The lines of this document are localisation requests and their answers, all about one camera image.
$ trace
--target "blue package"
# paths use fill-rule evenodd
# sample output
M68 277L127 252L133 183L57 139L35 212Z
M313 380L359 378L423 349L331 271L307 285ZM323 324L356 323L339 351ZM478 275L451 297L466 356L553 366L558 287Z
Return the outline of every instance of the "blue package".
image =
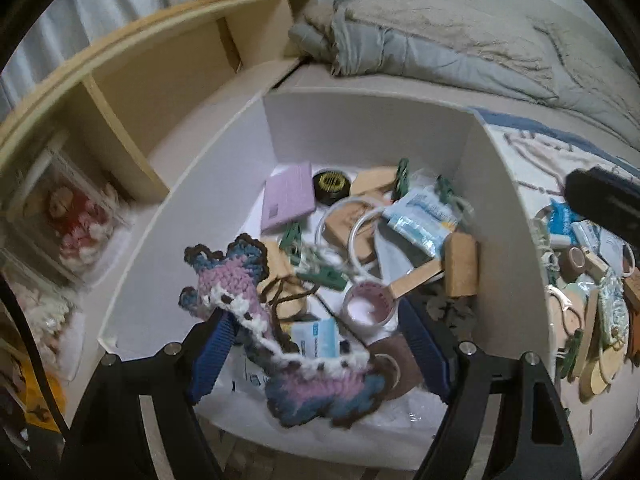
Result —
M571 238L572 244L577 244L578 240L575 237L574 230L571 228L571 224L580 220L580 217L571 211L571 208L564 202L556 202L552 199L551 207L553 211L546 225L549 232L553 235L568 236Z

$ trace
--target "crocheted item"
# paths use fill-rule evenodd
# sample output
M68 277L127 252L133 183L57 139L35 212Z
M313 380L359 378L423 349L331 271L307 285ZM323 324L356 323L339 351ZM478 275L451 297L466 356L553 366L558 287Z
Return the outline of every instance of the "crocheted item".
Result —
M184 261L196 271L198 285L185 287L178 304L203 320L216 308L234 314L244 328L247 355L270 376L267 406L281 425L300 426L320 416L333 426L350 428L379 408L396 376L387 360L368 351L309 358L283 349L271 312L256 291L269 275L262 243L241 234L226 254L197 245L184 251Z

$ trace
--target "blue gripper pad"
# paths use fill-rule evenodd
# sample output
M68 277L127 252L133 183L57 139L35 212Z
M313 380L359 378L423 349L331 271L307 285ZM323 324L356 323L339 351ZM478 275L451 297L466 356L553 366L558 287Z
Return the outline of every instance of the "blue gripper pad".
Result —
M424 382L430 392L438 395L442 402L449 402L449 364L436 345L412 304L401 298L398 306L398 325L404 335L415 362L422 372Z
M236 339L237 331L234 316L230 312L225 312L193 364L191 384L187 391L192 405L196 405L202 397L209 395L213 390L226 356Z

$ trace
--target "clear plastic box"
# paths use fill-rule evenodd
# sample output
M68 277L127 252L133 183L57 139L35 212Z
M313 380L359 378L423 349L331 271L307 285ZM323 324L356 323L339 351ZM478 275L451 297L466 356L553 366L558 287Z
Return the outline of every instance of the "clear plastic box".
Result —
M45 368L62 380L73 380L84 344L84 312L73 292L55 286L4 248L0 272L24 312Z
M60 126L28 167L12 193L7 220L40 257L75 282L100 279L113 257L105 253L114 233L131 224L129 205L101 176L97 164L78 150ZM102 185L78 168L101 177Z

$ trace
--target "black cable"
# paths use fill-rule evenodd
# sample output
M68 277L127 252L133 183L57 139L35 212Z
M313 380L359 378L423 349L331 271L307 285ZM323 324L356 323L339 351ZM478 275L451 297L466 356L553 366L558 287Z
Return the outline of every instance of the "black cable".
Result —
M66 425L65 418L60 413L60 409L58 404L56 403L56 399L53 396L51 388L49 386L49 382L47 381L47 376L44 371L44 366L42 365L42 359L40 358L40 353L38 352L38 346L36 345L36 341L33 339L33 334L31 334L31 329L29 328L29 324L27 323L27 319L24 317L24 313L18 304L18 300L15 297L14 292L9 287L8 283L4 279L4 276L0 274L0 301L4 303L4 306L9 311L9 315L14 320L14 323L18 329L18 333L24 342L24 346L27 349L27 354L29 355L29 359L31 360L31 366L33 366L33 372L36 376L36 380L38 381L38 386L40 387L40 392L42 393L42 397L44 397L45 402L47 403L47 407L53 417L53 420L58 425L58 429L60 433L65 439L69 437L69 428Z

